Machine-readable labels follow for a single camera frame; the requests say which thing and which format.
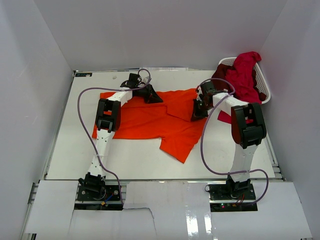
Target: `black label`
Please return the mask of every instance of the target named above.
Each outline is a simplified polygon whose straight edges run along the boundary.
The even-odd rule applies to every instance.
[[[92,77],[92,72],[78,72],[75,77]]]

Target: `black bracket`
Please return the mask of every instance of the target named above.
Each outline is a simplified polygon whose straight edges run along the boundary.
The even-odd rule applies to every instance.
[[[192,122],[208,117],[208,110],[214,106],[213,95],[224,93],[224,91],[217,90],[212,81],[207,81],[200,87],[202,93],[199,94],[199,99],[193,100]]]
[[[96,110],[95,124],[98,130],[108,129],[115,132],[121,123],[121,102],[100,98]]]
[[[93,176],[88,172],[85,178],[79,178],[79,183],[93,198],[99,199],[105,194],[106,182],[101,175]]]
[[[138,88],[140,84],[145,84],[144,82],[142,82],[141,76],[135,73],[130,73],[129,80],[124,81],[120,87],[135,89]],[[163,102],[161,97],[158,96],[152,85],[149,83],[144,88],[134,90],[132,92],[132,96],[143,97],[146,104],[156,104]]]
[[[120,201],[120,189],[118,185],[106,185],[105,178],[101,175],[93,176],[88,172],[85,178],[79,178],[81,186],[78,189],[78,201],[104,201],[112,194],[109,201]]]
[[[237,200],[242,195],[244,200],[255,200],[254,186],[250,183],[250,179],[245,182],[234,182],[228,176],[225,184],[209,184],[206,191],[210,193],[211,200]]]
[[[261,144],[262,139],[267,136],[267,129],[259,103],[231,108],[231,133],[235,143],[244,149]]]

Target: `dark red cloth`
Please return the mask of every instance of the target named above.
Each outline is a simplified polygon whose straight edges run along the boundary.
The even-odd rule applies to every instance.
[[[233,66],[219,64],[213,78],[221,78],[227,80],[235,88],[234,97],[248,103],[259,103],[266,99],[266,95],[259,93],[256,81],[256,71],[254,66],[261,61],[261,56],[255,51],[240,54],[233,62]],[[231,88],[227,83],[213,80],[214,85],[219,90]],[[220,112],[218,120],[231,123],[231,117],[225,112]]]

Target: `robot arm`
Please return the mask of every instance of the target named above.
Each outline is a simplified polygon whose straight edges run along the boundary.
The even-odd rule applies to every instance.
[[[120,89],[111,97],[101,98],[98,102],[95,124],[97,126],[96,147],[102,164],[105,166],[110,149],[110,141],[119,129],[121,123],[121,107],[134,96],[143,97],[147,104],[162,103],[163,100],[157,95],[152,85],[147,83],[138,74],[130,73],[129,80],[124,81]],[[145,84],[144,88],[139,88],[140,84]],[[98,157],[93,156],[88,172],[92,176],[106,176],[106,172],[100,166]]]
[[[200,85],[197,99],[193,101],[192,121],[208,116],[208,110],[217,105],[226,96],[227,92],[219,91],[209,81]],[[218,105],[220,110],[231,116],[231,133],[235,142],[233,165],[230,172],[247,171],[228,176],[231,192],[239,192],[250,185],[250,174],[254,153],[262,139],[267,135],[264,117],[258,103],[248,103],[227,97]]]
[[[132,91],[119,91],[107,99],[101,98],[98,102],[95,118],[95,124],[97,126],[96,148],[104,166],[107,163],[110,141],[120,127],[121,107],[132,99],[132,97]],[[93,176],[106,176],[107,172],[100,166],[97,155],[93,156],[88,172]]]

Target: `white table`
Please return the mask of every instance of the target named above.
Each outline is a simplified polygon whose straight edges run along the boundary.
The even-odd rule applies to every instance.
[[[195,88],[212,76],[214,71],[152,71],[151,84],[156,91],[186,90]],[[91,164],[94,149],[84,132],[77,113],[79,93],[90,87],[119,88],[127,80],[129,72],[93,72],[91,77],[75,77],[65,108],[56,145],[46,179],[76,180],[83,178]],[[95,122],[99,93],[91,90],[81,98],[80,110],[89,132]],[[216,111],[207,126],[204,138],[204,155],[208,165],[218,172],[231,169],[235,143],[231,136],[231,125],[218,121]],[[266,139],[256,150],[251,169],[264,169],[274,178],[272,156]],[[127,140],[113,139],[106,168],[115,172],[121,180],[147,179],[218,179],[225,178],[210,173],[203,165],[198,142],[190,152],[185,164],[159,149],[161,139]],[[251,178],[264,178],[261,172],[251,173]],[[114,179],[110,174],[107,179]]]

